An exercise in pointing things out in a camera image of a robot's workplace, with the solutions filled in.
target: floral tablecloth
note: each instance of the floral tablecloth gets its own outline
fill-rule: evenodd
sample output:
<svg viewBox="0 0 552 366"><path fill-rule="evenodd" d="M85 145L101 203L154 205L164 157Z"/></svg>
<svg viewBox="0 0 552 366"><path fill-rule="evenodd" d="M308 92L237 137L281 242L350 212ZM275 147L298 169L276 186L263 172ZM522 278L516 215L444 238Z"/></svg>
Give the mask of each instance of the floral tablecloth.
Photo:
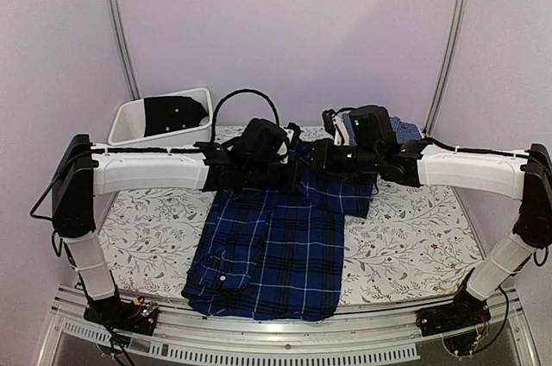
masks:
<svg viewBox="0 0 552 366"><path fill-rule="evenodd" d="M219 140L242 127L222 127ZM325 137L320 127L302 138ZM380 181L368 218L346 218L342 305L453 293L481 260L474 235L449 187L412 188ZM213 192L120 192L100 242L120 288L181 298Z"/></svg>

